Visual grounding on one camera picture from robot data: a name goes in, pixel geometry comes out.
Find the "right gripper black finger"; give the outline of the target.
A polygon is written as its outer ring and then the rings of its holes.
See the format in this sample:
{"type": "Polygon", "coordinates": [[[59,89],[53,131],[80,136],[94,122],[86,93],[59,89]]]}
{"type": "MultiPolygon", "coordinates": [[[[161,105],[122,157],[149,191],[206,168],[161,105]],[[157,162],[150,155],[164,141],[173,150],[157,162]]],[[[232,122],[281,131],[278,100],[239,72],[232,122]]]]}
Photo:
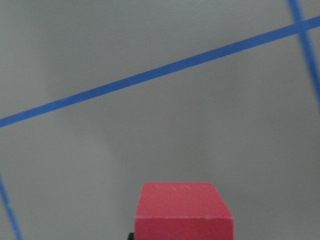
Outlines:
{"type": "Polygon", "coordinates": [[[127,240],[134,240],[134,233],[133,232],[130,232],[128,234],[127,240]]]}

